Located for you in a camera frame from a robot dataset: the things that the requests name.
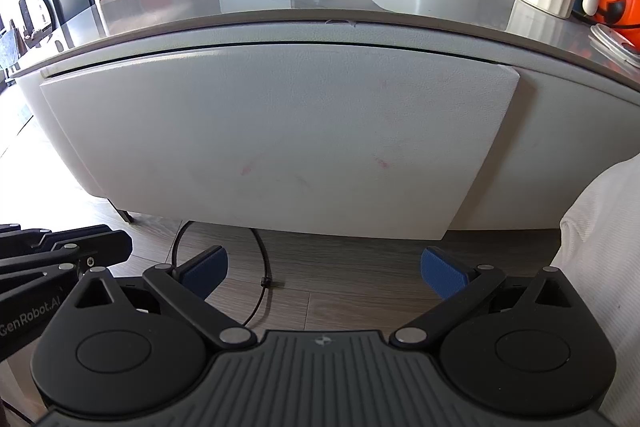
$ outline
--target glossy tabletop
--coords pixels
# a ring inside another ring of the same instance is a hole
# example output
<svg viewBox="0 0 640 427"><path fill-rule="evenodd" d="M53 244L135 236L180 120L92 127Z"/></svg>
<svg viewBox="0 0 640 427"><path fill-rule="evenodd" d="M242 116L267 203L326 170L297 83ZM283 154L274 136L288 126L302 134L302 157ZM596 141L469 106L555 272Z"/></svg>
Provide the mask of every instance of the glossy tabletop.
<svg viewBox="0 0 640 427"><path fill-rule="evenodd" d="M57 28L19 61L20 76L101 47L208 26L350 20L433 28L512 44L640 90L640 71L609 57L590 27L520 0L103 0Z"/></svg>

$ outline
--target blue pad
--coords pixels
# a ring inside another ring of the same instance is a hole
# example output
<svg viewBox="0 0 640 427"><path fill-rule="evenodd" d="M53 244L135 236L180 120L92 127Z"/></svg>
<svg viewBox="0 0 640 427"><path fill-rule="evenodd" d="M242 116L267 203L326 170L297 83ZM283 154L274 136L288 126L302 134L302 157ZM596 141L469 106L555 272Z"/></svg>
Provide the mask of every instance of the blue pad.
<svg viewBox="0 0 640 427"><path fill-rule="evenodd" d="M225 280L228 269L226 250L214 247L177 268L177 280L201 299L206 299Z"/></svg>
<svg viewBox="0 0 640 427"><path fill-rule="evenodd" d="M426 248L420 258L420 274L424 280L442 299L458 293L469 284L469 277L452 265L446 263L434 251Z"/></svg>

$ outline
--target white sleeve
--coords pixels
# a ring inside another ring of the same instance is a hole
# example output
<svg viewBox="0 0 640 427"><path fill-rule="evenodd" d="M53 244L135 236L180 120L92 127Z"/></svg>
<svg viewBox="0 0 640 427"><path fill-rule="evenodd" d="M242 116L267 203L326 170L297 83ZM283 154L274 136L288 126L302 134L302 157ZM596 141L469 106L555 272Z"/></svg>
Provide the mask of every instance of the white sleeve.
<svg viewBox="0 0 640 427"><path fill-rule="evenodd" d="M616 352L600 408L620 427L640 425L640 155L598 176L560 222L552 265L571 281Z"/></svg>

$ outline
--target bolt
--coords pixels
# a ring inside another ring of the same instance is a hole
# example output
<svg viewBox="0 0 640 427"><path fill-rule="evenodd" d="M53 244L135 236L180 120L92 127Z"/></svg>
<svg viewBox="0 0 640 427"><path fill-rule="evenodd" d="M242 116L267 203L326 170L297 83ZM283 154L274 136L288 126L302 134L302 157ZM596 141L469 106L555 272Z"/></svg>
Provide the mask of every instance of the bolt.
<svg viewBox="0 0 640 427"><path fill-rule="evenodd" d="M246 328L226 328L220 331L220 340L225 344L242 344L251 338L251 331Z"/></svg>
<svg viewBox="0 0 640 427"><path fill-rule="evenodd" d="M420 328L400 328L396 340L403 344L419 344L427 339L427 332Z"/></svg>

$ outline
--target black cable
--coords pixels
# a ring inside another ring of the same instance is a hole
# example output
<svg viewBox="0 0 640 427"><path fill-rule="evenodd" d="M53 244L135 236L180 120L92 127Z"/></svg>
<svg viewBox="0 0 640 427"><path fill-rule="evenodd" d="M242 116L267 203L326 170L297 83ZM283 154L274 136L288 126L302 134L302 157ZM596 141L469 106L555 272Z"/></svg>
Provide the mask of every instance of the black cable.
<svg viewBox="0 0 640 427"><path fill-rule="evenodd" d="M21 413L19 410L17 410L13 405L11 405L8 402L5 402L4 400L2 400L2 405L4 405L4 407L6 409L8 409L9 411L11 411L12 413L14 413L18 418L20 418L21 420L27 422L29 425L33 425L33 420L29 419L28 416L25 416L23 413Z"/></svg>
<svg viewBox="0 0 640 427"><path fill-rule="evenodd" d="M193 223L194 221L187 221L180 227L180 230L178 230L178 233L175 235L174 242L171 245L171 264L174 266L178 265L178 245L180 245L180 240L182 239L184 232L186 232ZM262 256L262 265L264 269L262 272L262 279L260 279L260 286L262 286L260 297L255 304L254 311L252 311L247 319L242 323L243 326L246 326L251 321L251 319L255 317L255 314L257 314L258 309L262 304L262 299L264 299L264 293L266 292L267 288L271 287L271 282L273 282L273 275L271 274L271 263L269 262L269 254L267 253L267 248L265 247L258 231L255 229L249 230L251 230L251 233L254 234L255 242L258 244L258 249L260 250L260 255Z"/></svg>

